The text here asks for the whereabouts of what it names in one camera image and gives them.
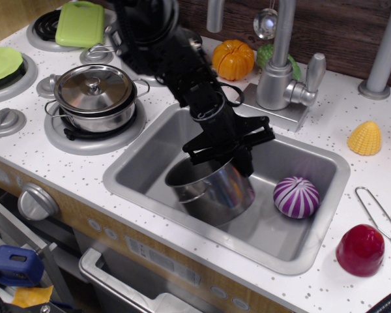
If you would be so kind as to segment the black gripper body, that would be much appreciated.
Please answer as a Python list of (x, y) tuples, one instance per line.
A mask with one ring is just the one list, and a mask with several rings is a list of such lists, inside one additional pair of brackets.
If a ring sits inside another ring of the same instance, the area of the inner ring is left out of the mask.
[(252, 150), (252, 147), (275, 138), (267, 116), (239, 116), (225, 99), (210, 103), (203, 109), (197, 109), (195, 104), (187, 106), (192, 121), (202, 129), (202, 133), (182, 147), (194, 164), (233, 158), (234, 151), (240, 146)]

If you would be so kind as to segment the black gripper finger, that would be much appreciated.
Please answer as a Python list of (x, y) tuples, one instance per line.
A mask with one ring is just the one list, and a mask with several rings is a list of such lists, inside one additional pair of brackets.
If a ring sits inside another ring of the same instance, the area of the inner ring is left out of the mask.
[(249, 177), (253, 173), (252, 160), (251, 149), (243, 145), (234, 151), (231, 162), (243, 177)]

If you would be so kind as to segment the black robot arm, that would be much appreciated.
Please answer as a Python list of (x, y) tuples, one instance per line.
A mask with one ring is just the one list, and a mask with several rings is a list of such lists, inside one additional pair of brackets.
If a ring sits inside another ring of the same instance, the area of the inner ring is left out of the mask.
[(273, 140), (266, 116), (241, 117), (228, 101), (203, 48), (179, 23), (177, 1), (111, 1), (116, 20), (106, 33), (115, 53), (136, 74), (164, 84), (189, 108), (201, 134), (182, 150), (193, 164), (230, 158), (245, 177), (253, 173), (252, 148)]

